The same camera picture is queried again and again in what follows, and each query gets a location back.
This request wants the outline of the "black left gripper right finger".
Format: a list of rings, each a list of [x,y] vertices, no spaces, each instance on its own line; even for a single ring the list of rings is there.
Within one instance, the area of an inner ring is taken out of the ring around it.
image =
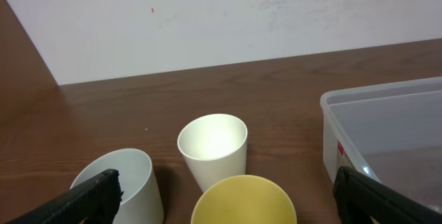
[[[370,177],[342,166],[334,181],[333,195],[342,224],[441,222],[441,214],[410,200]]]

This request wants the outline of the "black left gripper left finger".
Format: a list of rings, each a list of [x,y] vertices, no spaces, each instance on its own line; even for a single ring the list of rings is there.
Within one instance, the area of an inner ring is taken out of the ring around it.
[[[106,169],[8,224],[112,224],[122,195],[118,170]]]

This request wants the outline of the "grey plastic cup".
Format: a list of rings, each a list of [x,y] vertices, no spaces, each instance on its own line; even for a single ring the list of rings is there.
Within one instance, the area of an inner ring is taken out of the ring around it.
[[[105,169],[119,172],[123,191],[117,224],[163,224],[164,210],[151,158],[139,149],[119,149],[107,153],[85,167],[74,179],[72,187]]]

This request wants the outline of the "clear plastic container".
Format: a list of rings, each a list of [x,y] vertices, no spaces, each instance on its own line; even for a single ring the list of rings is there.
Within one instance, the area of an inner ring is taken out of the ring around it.
[[[441,211],[441,78],[324,93],[323,162],[341,166]]]

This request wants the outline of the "yellow plastic cup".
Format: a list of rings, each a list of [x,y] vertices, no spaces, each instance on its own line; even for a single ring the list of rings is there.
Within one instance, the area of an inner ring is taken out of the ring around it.
[[[274,182],[254,175],[232,176],[199,198],[191,224],[296,224],[294,204]]]

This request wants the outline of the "cream white plastic cup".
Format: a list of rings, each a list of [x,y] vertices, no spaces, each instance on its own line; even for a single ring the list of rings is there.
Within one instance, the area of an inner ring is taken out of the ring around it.
[[[188,123],[177,147],[205,192],[225,178],[246,174],[247,138],[248,128],[240,118],[215,113]]]

